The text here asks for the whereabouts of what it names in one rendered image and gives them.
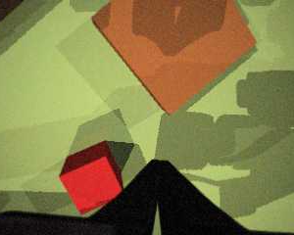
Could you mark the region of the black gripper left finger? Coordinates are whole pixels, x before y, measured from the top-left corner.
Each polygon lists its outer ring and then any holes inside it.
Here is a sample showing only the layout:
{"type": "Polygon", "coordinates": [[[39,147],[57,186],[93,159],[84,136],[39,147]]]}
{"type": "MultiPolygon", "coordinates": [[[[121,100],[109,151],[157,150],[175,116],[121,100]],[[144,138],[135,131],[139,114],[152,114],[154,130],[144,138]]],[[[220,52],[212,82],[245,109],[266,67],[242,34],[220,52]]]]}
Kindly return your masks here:
{"type": "Polygon", "coordinates": [[[153,235],[161,165],[151,160],[112,200],[89,217],[0,212],[0,235],[153,235]]]}

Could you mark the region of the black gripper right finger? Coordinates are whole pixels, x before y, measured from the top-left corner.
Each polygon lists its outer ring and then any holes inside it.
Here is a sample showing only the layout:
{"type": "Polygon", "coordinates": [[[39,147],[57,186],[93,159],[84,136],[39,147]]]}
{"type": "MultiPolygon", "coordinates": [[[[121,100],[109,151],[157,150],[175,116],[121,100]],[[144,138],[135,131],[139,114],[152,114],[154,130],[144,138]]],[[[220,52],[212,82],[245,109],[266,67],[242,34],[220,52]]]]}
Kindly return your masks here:
{"type": "Polygon", "coordinates": [[[162,235],[294,235],[249,230],[217,207],[169,161],[160,160],[158,209],[162,235]]]}

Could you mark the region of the red square block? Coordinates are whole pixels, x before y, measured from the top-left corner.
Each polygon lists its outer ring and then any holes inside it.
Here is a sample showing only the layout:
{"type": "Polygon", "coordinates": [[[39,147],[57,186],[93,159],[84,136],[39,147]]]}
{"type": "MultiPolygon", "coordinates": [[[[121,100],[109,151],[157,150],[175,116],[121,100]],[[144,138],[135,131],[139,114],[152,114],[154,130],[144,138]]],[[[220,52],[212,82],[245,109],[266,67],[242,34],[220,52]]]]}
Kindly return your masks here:
{"type": "Polygon", "coordinates": [[[123,190],[122,174],[106,141],[66,157],[59,178],[81,215],[107,204],[123,190]]]}

